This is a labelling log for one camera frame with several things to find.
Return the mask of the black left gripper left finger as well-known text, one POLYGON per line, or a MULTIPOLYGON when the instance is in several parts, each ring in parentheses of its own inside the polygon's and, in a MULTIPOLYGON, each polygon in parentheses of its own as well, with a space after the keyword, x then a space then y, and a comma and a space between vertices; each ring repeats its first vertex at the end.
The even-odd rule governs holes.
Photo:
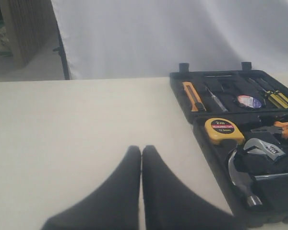
POLYGON ((137 230, 141 151, 129 146, 115 171, 82 201, 50 217, 44 230, 137 230))

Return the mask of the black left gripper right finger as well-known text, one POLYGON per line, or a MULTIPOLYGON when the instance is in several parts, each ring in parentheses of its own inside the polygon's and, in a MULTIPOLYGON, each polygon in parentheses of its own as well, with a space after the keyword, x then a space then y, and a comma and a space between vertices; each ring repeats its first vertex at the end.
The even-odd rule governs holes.
POLYGON ((142 153, 142 188, 148 230, 245 230, 237 217, 188 188, 165 164, 157 149, 142 153))

